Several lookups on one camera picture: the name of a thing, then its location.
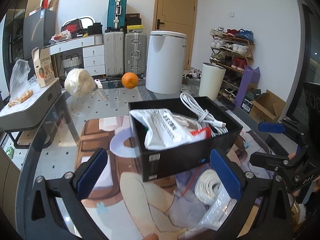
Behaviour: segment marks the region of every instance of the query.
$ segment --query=white trash can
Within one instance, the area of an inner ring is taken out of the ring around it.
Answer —
[[[187,36],[169,31],[150,34],[146,88],[159,94],[179,93],[182,85]]]

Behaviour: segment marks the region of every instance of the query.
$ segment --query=barcode label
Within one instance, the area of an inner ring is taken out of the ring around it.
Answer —
[[[149,162],[154,162],[160,160],[160,153],[153,154],[149,156]]]
[[[158,175],[149,176],[149,180],[156,179],[157,177],[158,177]]]
[[[249,106],[246,106],[245,104],[242,104],[242,107],[247,110],[248,112],[250,111],[250,107]]]

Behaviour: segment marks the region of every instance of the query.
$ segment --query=dresser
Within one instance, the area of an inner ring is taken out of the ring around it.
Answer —
[[[103,35],[97,34],[63,41],[49,46],[50,55],[82,48],[83,64],[91,76],[106,74]]]

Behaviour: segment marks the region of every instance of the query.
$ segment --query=trash can lid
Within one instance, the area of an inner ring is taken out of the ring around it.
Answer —
[[[173,36],[178,38],[187,38],[187,35],[183,33],[169,32],[169,31],[152,31],[150,35],[163,35],[163,36]]]

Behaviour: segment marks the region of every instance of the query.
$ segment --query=suitcase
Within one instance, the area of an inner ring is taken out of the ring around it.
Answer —
[[[124,37],[124,71],[144,77],[147,69],[147,35],[127,33]]]
[[[124,74],[123,46],[123,32],[110,32],[104,34],[104,61],[107,76]]]
[[[127,0],[109,0],[106,31],[124,30],[126,8]]]

